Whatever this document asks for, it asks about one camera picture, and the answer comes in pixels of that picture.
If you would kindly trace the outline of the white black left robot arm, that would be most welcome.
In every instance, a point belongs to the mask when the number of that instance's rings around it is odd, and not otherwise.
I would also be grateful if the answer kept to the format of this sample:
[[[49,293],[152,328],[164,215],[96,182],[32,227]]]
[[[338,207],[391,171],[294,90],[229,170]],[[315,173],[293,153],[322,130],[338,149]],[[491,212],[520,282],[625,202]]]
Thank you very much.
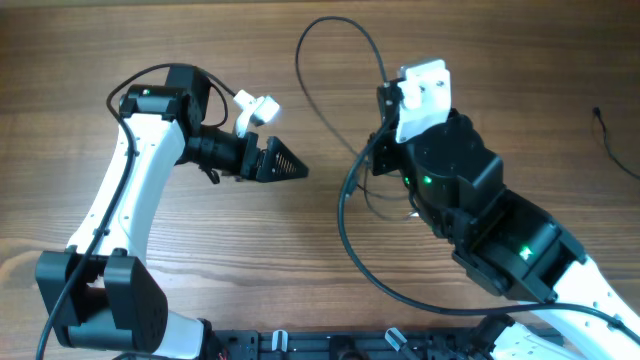
[[[226,359],[210,322],[172,312],[146,266],[167,180],[185,163],[213,183],[301,179],[309,170],[276,137],[258,146],[255,128],[280,109],[273,98],[233,91],[193,65],[165,69],[163,85],[131,77],[107,97],[119,134],[102,184],[65,248],[42,253],[36,265],[48,313],[42,338],[131,359]]]

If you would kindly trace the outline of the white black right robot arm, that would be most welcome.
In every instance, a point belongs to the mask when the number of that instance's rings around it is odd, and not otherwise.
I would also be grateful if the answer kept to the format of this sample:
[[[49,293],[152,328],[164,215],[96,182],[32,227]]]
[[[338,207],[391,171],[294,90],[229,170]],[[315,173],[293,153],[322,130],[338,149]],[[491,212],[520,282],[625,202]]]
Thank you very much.
[[[453,260],[484,290],[514,301],[512,312],[535,314],[592,359],[638,358],[638,315],[569,230],[507,188],[502,159],[467,116],[445,107],[435,124],[401,137],[413,96],[402,79],[378,88],[384,128],[371,140],[373,174],[399,171]]]

